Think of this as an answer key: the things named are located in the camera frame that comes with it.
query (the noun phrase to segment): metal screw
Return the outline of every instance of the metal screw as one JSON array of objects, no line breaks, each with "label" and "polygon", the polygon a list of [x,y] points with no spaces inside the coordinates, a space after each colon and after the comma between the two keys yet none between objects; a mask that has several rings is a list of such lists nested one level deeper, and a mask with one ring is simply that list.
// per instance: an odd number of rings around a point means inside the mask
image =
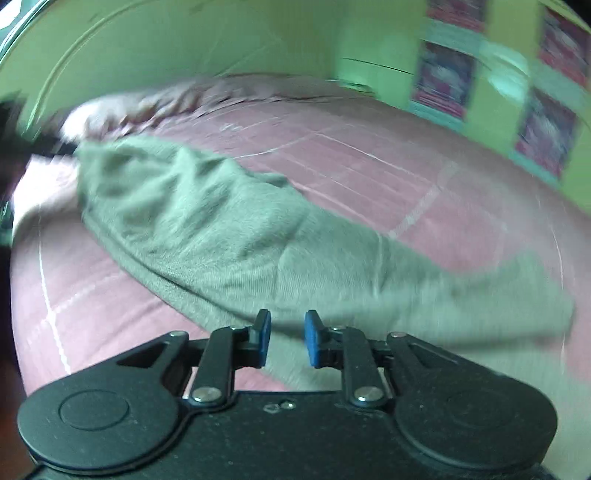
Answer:
[{"label": "metal screw", "polygon": [[212,403],[222,398],[222,392],[215,387],[199,387],[193,390],[191,397],[199,403]]},{"label": "metal screw", "polygon": [[284,400],[279,405],[283,410],[293,410],[296,407],[296,404],[291,400]]},{"label": "metal screw", "polygon": [[267,413],[270,413],[271,415],[273,415],[275,413],[279,413],[281,410],[281,407],[276,403],[268,403],[262,409],[264,411],[266,411]]},{"label": "metal screw", "polygon": [[359,387],[355,390],[355,398],[362,402],[378,401],[384,397],[384,392],[378,387]]}]

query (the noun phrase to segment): pink bedsheet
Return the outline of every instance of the pink bedsheet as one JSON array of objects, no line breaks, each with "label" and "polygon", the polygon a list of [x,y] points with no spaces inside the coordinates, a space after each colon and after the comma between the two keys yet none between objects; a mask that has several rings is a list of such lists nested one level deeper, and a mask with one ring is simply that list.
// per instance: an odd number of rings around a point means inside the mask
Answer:
[{"label": "pink bedsheet", "polygon": [[[283,173],[312,202],[451,270],[493,267],[533,249],[576,298],[573,330],[553,346],[556,355],[591,382],[591,220],[501,156],[370,98],[247,101],[151,134]],[[28,197],[41,204],[18,231],[11,272],[29,393],[171,330],[206,336],[122,272],[68,201],[56,202],[70,198],[72,171],[34,163],[15,194],[17,207]],[[259,371],[241,371],[236,386],[282,388]]]}]

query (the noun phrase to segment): mattress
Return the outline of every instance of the mattress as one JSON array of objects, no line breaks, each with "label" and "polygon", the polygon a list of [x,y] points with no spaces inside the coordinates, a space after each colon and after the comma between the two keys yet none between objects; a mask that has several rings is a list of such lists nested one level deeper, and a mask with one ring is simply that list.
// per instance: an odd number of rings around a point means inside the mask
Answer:
[{"label": "mattress", "polygon": [[[62,131],[96,139],[143,132],[279,172],[309,201],[452,271],[533,250],[577,306],[570,334],[546,348],[565,372],[591,382],[591,219],[444,128],[334,85],[274,81],[200,79],[99,99],[72,112]],[[34,158],[14,196],[12,318],[28,393],[171,330],[207,336],[109,258],[83,226],[75,193],[73,159]],[[236,387],[285,388],[251,369],[238,372]]]}]

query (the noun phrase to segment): poster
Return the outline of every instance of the poster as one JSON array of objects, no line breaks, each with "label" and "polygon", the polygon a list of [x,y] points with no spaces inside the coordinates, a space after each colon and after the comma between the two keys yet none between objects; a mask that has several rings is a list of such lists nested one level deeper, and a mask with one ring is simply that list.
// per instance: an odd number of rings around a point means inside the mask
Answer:
[{"label": "poster", "polygon": [[433,20],[482,33],[486,0],[430,0],[427,16]]},{"label": "poster", "polygon": [[560,178],[573,145],[576,120],[577,115],[572,110],[533,89],[519,131],[516,152]]},{"label": "poster", "polygon": [[465,53],[425,42],[413,102],[463,120],[475,64]]},{"label": "poster", "polygon": [[585,87],[589,75],[589,38],[585,29],[546,8],[539,58],[545,65]]}]

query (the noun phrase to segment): wrinkled fabric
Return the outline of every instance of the wrinkled fabric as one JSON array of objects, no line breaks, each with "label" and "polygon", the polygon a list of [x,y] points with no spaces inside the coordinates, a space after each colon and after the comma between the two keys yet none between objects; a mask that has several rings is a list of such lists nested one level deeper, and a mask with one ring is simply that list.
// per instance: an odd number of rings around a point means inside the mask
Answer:
[{"label": "wrinkled fabric", "polygon": [[121,267],[208,330],[270,309],[269,372],[289,387],[339,386],[338,372],[307,365],[309,308],[373,338],[406,330],[544,391],[560,418],[546,465],[563,478],[586,472],[589,388],[525,341],[474,348],[569,328],[573,302],[533,256],[453,275],[312,205],[283,176],[228,158],[149,137],[84,143],[76,154],[83,220]]}]

